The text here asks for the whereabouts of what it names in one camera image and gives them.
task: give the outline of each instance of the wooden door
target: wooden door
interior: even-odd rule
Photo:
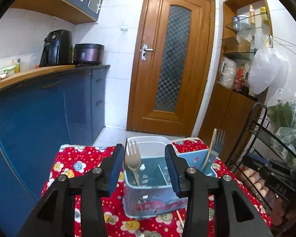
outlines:
[[[209,71],[214,0],[144,0],[127,129],[190,136]],[[140,50],[146,44],[145,60]]]

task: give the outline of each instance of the plastic utensil container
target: plastic utensil container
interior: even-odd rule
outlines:
[[[187,198],[179,199],[172,189],[164,158],[164,148],[171,142],[161,136],[128,139],[132,140],[136,140],[141,152],[141,168],[138,171],[141,186],[136,185],[133,173],[124,168],[123,207],[126,216],[140,220],[186,207]],[[189,166],[201,170],[207,151],[208,149],[177,154],[186,159]],[[212,167],[208,167],[205,174],[217,177]]]

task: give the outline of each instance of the red tablecloth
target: red tablecloth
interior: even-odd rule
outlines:
[[[181,141],[173,143],[179,153],[196,151],[208,148],[198,138],[186,138]],[[111,156],[114,147],[85,147],[85,146],[62,146],[58,152],[54,161],[49,180],[46,181],[42,195],[46,189],[51,185],[54,179],[60,174],[66,174],[69,178],[74,176],[81,176],[87,171],[99,166],[103,158]],[[231,175],[234,179],[234,175],[223,164],[220,159],[216,159],[212,165],[213,169],[217,173],[217,177],[221,177],[224,174]],[[248,192],[243,184],[236,180],[240,188],[248,196],[251,202],[254,204],[258,212],[266,224],[270,227],[271,220],[266,214],[263,206]],[[179,237],[182,234],[182,227],[176,212],[172,212],[150,219],[136,221],[126,217],[123,210],[122,198],[124,187],[124,174],[120,173],[116,190],[110,198],[102,198],[102,206],[104,212],[104,218],[106,222],[106,230],[109,236],[112,237],[135,237],[135,230],[140,230],[146,236],[149,237]],[[208,196],[209,205],[209,227],[208,236],[214,237],[214,197]],[[185,219],[185,209],[181,209],[180,215],[182,220]],[[80,196],[76,196],[75,204],[75,235],[81,236],[81,215],[80,215]]]

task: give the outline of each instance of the cabinet handle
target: cabinet handle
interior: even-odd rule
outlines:
[[[54,83],[51,83],[51,84],[47,84],[47,85],[41,86],[41,89],[47,89],[47,88],[56,86],[57,84],[60,84],[60,81],[57,81],[57,82],[54,82]]]

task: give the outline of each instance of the drawer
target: drawer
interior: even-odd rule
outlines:
[[[104,97],[105,90],[102,90],[91,97],[93,142],[99,136],[104,127]]]
[[[92,70],[91,95],[95,95],[105,88],[106,69]]]

